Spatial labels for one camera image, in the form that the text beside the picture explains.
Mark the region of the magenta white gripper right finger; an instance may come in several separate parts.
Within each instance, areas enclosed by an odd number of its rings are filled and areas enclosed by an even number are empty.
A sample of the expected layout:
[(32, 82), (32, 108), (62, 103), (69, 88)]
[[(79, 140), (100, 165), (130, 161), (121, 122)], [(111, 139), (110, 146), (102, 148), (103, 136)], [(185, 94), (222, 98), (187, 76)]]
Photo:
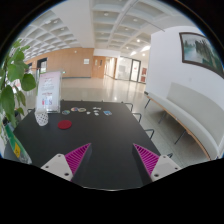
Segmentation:
[(133, 145), (133, 154), (143, 181), (154, 182), (180, 170), (168, 155), (159, 156), (138, 144)]

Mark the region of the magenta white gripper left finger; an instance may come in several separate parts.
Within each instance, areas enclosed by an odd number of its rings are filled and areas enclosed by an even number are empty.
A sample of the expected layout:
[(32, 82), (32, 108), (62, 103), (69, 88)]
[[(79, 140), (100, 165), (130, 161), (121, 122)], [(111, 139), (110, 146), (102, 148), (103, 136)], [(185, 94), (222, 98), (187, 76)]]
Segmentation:
[(71, 152), (56, 154), (42, 169), (68, 181), (79, 181), (91, 156), (91, 144), (87, 143)]

